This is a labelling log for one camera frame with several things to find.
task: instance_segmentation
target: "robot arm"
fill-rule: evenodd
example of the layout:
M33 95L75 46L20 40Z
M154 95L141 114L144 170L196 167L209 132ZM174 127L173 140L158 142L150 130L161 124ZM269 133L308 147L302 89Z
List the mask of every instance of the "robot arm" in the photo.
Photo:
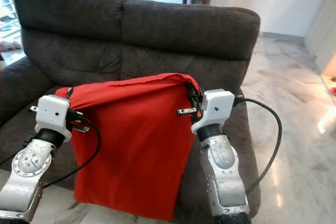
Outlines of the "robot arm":
M88 127L70 124L80 112L70 110L70 101L45 95L38 101L37 135L26 142L27 147L12 161L11 175L0 192L0 223L29 223L42 197L45 174L51 169L57 150L71 138L71 130L87 132Z
M193 108L178 110L177 114L191 115L191 130L201 142L201 166L215 223L250 224L245 188L238 172L238 154L221 129L230 116L235 97L223 89L206 91L200 107L194 87L187 84L187 89Z

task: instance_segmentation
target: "gray sofa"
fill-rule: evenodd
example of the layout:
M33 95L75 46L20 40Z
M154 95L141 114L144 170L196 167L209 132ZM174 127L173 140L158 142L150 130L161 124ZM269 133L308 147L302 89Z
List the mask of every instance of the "gray sofa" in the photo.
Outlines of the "gray sofa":
M28 107L59 87L178 72L190 74L205 90L241 94L260 25L256 13L233 7L142 0L14 1L27 57L1 72L1 160L34 132L35 115ZM238 151L247 188L258 172L244 104L233 109L224 130ZM176 201L179 223L213 223L199 152L196 140ZM48 180L74 167L66 143ZM10 169L10 162L2 168ZM74 180L59 185L72 189ZM260 205L259 187L248 200L253 216Z

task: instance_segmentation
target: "sofa armrest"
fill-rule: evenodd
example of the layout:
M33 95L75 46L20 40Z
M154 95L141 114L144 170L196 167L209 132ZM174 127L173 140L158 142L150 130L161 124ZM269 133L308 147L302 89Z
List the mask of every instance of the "sofa armrest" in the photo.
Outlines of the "sofa armrest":
M2 69L0 125L46 92L51 85L51 80L27 57Z

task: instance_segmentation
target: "red cloth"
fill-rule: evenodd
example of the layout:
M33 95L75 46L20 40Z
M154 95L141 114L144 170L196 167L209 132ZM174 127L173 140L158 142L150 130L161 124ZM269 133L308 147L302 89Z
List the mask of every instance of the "red cloth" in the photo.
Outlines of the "red cloth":
M74 197L135 215L171 220L192 145L184 74L167 73L126 81L77 86L71 108L97 125L101 149L77 175ZM56 95L65 97L68 88ZM95 151L97 136L72 132L77 163Z

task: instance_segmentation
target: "sofa backrest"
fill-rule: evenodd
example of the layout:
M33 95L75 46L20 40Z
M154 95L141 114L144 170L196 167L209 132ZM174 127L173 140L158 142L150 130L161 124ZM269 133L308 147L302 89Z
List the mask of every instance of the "sofa backrest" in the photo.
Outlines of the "sofa backrest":
M187 73L240 91L259 32L246 9L141 0L14 0L27 56L60 85Z

